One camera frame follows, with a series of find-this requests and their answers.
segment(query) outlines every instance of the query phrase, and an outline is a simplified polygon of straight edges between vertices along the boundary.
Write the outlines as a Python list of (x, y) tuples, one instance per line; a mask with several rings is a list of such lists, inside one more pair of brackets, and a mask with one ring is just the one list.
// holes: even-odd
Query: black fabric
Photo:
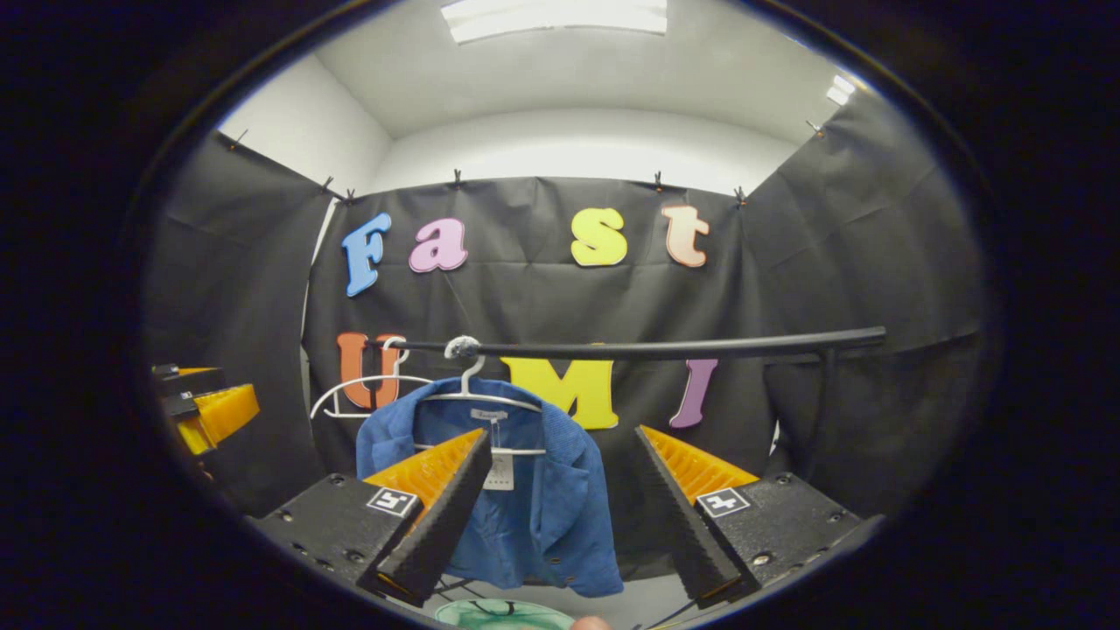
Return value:
[[(665, 247), (665, 205), (690, 204), (710, 224), (697, 237), (707, 265), (689, 268)], [(628, 249), (614, 267), (584, 268), (572, 258), (572, 216), (586, 207), (614, 207), (625, 220)], [(392, 217), (383, 237), (376, 282), (346, 296), (342, 240), (381, 212)], [(466, 262), (451, 271), (417, 274), (408, 258), (417, 231), (437, 219), (466, 225)], [(342, 332), (401, 334), (412, 341), (449, 341), (469, 334), (488, 343), (690, 341), (767, 334), (756, 265), (740, 238), (744, 212), (734, 197), (608, 179), (510, 178), (379, 193), (339, 204), (311, 269), (305, 345), (311, 396), (339, 383)], [(367, 350), (366, 374), (380, 373), (380, 349)], [(465, 364), (439, 353), (412, 352), (402, 373), (440, 379)], [(564, 373), (568, 362), (554, 361)], [(719, 457), (762, 472), (774, 421), (762, 380), (763, 360), (721, 360), (704, 398), (703, 420), (669, 428), (688, 382), (683, 361), (616, 361), (612, 398), (617, 427), (591, 432), (603, 453), (615, 547), (623, 575), (669, 571), (654, 536), (660, 515), (636, 483), (633, 439), (638, 424), (665, 430)], [(479, 374), (508, 380), (496, 358)], [(371, 389), (375, 382), (368, 383)], [(401, 393), (414, 386), (402, 382)], [(344, 396), (342, 411), (361, 411)], [(330, 471), (353, 473), (361, 419), (318, 414), (315, 438)]]
[[(831, 447), (811, 481), (861, 516), (896, 513), (979, 393), (991, 314), (970, 201), (909, 123), (857, 92), (747, 207), (744, 238), (782, 334), (886, 326), (883, 345), (839, 355)], [(773, 363), (777, 452), (796, 470), (812, 443), (821, 369)]]
[(323, 476), (304, 415), (299, 333), (330, 196), (231, 145), (207, 139), (162, 203), (143, 333), (150, 363), (220, 367), (231, 385), (253, 385), (261, 411), (223, 442), (221, 478), (261, 515)]

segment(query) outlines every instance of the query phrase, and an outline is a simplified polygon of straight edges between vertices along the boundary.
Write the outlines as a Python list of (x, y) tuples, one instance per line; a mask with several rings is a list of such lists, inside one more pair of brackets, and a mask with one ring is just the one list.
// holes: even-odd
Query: yellow letter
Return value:
[(626, 258), (623, 215), (613, 207), (587, 207), (571, 217), (571, 254), (581, 267), (618, 265)]
[(532, 391), (541, 400), (564, 411), (579, 400), (572, 419), (587, 430), (614, 428), (618, 416), (610, 408), (610, 369), (614, 361), (572, 361), (563, 378), (548, 359), (513, 359), (503, 356), (510, 367), (510, 382)]

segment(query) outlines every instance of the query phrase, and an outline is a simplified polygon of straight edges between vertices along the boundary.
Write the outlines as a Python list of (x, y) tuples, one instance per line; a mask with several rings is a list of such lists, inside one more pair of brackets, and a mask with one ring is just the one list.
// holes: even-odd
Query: pink letter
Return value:
[(427, 274), (437, 267), (450, 271), (463, 265), (467, 260), (467, 250), (463, 249), (466, 231), (458, 219), (439, 219), (420, 228), (417, 232), (420, 244), (409, 256), (409, 267), (417, 274)]
[(669, 234), (665, 248), (673, 260), (685, 267), (701, 267), (708, 261), (702, 251), (696, 249), (697, 232), (708, 233), (708, 223), (697, 219), (697, 209), (691, 205), (671, 205), (661, 209), (669, 217)]
[(684, 386), (684, 398), (676, 415), (669, 419), (669, 426), (684, 428), (699, 424), (703, 419), (700, 407), (703, 406), (703, 395), (708, 392), (708, 381), (711, 372), (719, 365), (719, 359), (689, 359), (689, 382)]

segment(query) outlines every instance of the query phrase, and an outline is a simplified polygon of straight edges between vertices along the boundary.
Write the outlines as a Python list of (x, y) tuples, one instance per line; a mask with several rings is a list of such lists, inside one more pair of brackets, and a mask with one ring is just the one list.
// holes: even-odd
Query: white hanger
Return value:
[[(385, 340), (385, 343), (381, 346), (381, 349), (382, 350), (389, 350), (389, 346), (393, 342), (395, 342), (395, 341), (404, 341), (404, 337), (402, 337), (402, 336), (391, 336), (391, 337), (389, 337), (389, 339)], [(396, 379), (396, 380), (402, 380), (402, 381), (413, 381), (413, 382), (430, 383), (431, 382), (430, 379), (421, 379), (419, 377), (402, 377), (401, 376), (401, 363), (403, 363), (404, 360), (408, 359), (408, 358), (409, 358), (409, 351), (408, 350), (405, 350), (404, 352), (402, 352), (401, 355), (396, 358), (396, 361), (393, 362), (393, 373), (392, 374), (379, 374), (376, 377), (363, 377), (361, 379), (354, 379), (352, 381), (346, 381), (344, 383), (338, 383), (335, 387), (328, 389), (326, 391), (326, 393), (324, 393), (323, 396), (320, 396), (319, 399), (315, 401), (315, 406), (311, 407), (311, 415), (310, 415), (310, 417), (311, 418), (315, 417), (315, 414), (318, 413), (319, 407), (321, 407), (323, 404), (327, 400), (327, 397), (334, 396), (334, 399), (335, 399), (335, 410), (332, 411), (330, 409), (324, 409), (323, 410), (324, 414), (330, 416), (332, 418), (368, 418), (370, 414), (339, 414), (338, 413), (338, 390), (347, 388), (347, 387), (349, 387), (349, 386), (352, 386), (354, 383), (367, 382), (367, 381), (380, 381), (380, 380), (386, 380), (386, 379)]]
[[(451, 359), (454, 351), (464, 344), (478, 345), (478, 341), (469, 336), (458, 336), (448, 342), (447, 348), (444, 349), (444, 358)], [(470, 393), (470, 387), (468, 381), (470, 377), (477, 374), (483, 369), (483, 363), (486, 362), (486, 356), (479, 354), (478, 360), (472, 365), (467, 371), (463, 372), (463, 378), (459, 383), (459, 391), (451, 393), (437, 393), (429, 396), (423, 400), (478, 400), (482, 402), (497, 402), (500, 405), (512, 405), (514, 407), (521, 407), (523, 409), (529, 409), (530, 411), (541, 413), (541, 408), (536, 405), (530, 402), (522, 402), (521, 400), (514, 400), (512, 398), (505, 398), (502, 396), (486, 396), (484, 393)], [(498, 420), (492, 419), (491, 426), (496, 430), (498, 429)], [(413, 444), (417, 448), (431, 448), (428, 444)], [(498, 446), (491, 447), (491, 453), (495, 455), (543, 455), (548, 451), (543, 448), (502, 448)]]

